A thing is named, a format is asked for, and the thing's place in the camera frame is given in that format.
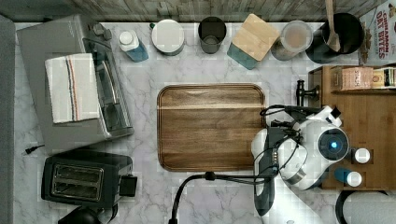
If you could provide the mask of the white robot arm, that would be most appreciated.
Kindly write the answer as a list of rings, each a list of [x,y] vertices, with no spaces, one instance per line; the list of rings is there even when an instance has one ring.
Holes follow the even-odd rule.
[[[329,167],[349,151],[341,112],[322,108],[272,105],[291,122],[275,120],[251,143],[254,158],[254,204],[262,224],[323,224],[292,190],[317,187]]]

